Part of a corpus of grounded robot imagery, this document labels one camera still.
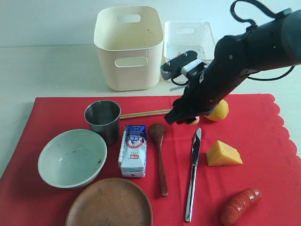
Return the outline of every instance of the table surface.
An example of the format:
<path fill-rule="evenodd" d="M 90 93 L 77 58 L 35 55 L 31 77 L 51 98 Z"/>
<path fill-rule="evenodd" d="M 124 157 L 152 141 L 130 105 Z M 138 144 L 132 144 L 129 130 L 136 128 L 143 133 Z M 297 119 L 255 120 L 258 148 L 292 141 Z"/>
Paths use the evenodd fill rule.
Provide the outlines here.
<path fill-rule="evenodd" d="M 0 48 L 0 177 L 21 137 L 36 97 L 107 97 L 181 95 L 174 84 L 160 81 L 148 90 L 117 92 L 107 87 L 93 45 Z M 287 68 L 256 77 L 277 77 Z M 279 81 L 246 80 L 232 93 L 271 93 L 280 106 L 291 140 L 301 156 L 299 120 L 301 66 Z"/>

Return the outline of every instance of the milk carton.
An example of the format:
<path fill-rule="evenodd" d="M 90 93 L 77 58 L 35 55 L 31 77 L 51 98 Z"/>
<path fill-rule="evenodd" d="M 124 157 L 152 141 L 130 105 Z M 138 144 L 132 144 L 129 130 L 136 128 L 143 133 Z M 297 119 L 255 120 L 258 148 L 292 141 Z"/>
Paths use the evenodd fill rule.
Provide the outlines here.
<path fill-rule="evenodd" d="M 145 125 L 126 125 L 118 164 L 123 177 L 143 178 L 146 171 L 147 133 Z"/>

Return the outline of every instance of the red tablecloth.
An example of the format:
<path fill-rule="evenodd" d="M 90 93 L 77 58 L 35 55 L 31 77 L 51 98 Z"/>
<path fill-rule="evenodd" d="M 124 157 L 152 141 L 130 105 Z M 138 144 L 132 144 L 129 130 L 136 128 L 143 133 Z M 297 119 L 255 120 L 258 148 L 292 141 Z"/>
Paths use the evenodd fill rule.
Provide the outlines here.
<path fill-rule="evenodd" d="M 122 113 L 167 109 L 177 97 L 54 97 L 37 98 L 15 153 L 0 181 L 0 225 L 63 226 L 66 214 L 85 189 L 59 189 L 39 176 L 39 154 L 48 141 L 70 129 L 88 129 L 83 112 L 99 99 L 117 101 Z M 148 141 L 145 178 L 130 178 L 148 195 L 154 226 L 183 226 L 190 178 L 191 139 L 202 128 L 201 153 L 191 226 L 220 226 L 222 206 L 235 193 L 259 188 L 263 199 L 237 222 L 237 226 L 301 225 L 301 164 L 296 147 L 277 114 L 274 97 L 266 94 L 228 95 L 230 113 L 220 122 L 202 118 L 199 125 L 169 126 L 163 116 L 121 121 L 166 126 L 163 160 L 169 187 L 161 197 L 157 152 Z M 208 167 L 206 151 L 221 140 L 239 150 L 243 165 Z M 95 181 L 121 177 L 118 169 L 120 144 L 109 147 L 107 161 Z"/>

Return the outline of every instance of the bin handle hole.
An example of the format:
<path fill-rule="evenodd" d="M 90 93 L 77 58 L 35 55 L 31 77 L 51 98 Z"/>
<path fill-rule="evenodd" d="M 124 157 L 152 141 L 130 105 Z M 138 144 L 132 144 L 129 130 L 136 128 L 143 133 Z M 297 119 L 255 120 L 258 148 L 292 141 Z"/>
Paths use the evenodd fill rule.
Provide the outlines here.
<path fill-rule="evenodd" d="M 117 22 L 119 23 L 138 23 L 140 21 L 141 16 L 139 14 L 120 15 L 117 17 Z"/>
<path fill-rule="evenodd" d="M 179 28 L 179 34 L 193 34 L 195 32 L 194 28 Z"/>
<path fill-rule="evenodd" d="M 147 65 L 147 58 L 143 56 L 118 58 L 115 60 L 115 65 L 117 67 L 142 67 Z"/>

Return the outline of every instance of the robotic arm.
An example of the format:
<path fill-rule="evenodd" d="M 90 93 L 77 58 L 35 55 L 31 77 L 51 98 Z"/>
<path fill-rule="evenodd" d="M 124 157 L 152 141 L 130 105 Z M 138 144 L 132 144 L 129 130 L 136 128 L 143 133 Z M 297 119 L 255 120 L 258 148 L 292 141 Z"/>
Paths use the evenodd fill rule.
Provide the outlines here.
<path fill-rule="evenodd" d="M 251 19 L 241 19 L 234 11 L 238 1 L 258 7 L 274 20 L 258 26 Z M 246 32 L 227 35 L 219 40 L 214 50 L 214 60 L 206 65 L 194 51 L 187 51 L 161 66 L 163 79 L 185 75 L 188 81 L 181 98 L 173 103 L 172 110 L 165 115 L 168 124 L 191 123 L 196 116 L 211 111 L 232 90 L 251 74 L 290 66 L 291 69 L 275 79 L 280 79 L 301 64 L 301 10 L 286 9 L 277 14 L 256 0 L 236 0 L 230 8 L 232 16 L 239 22 L 248 22 Z"/>

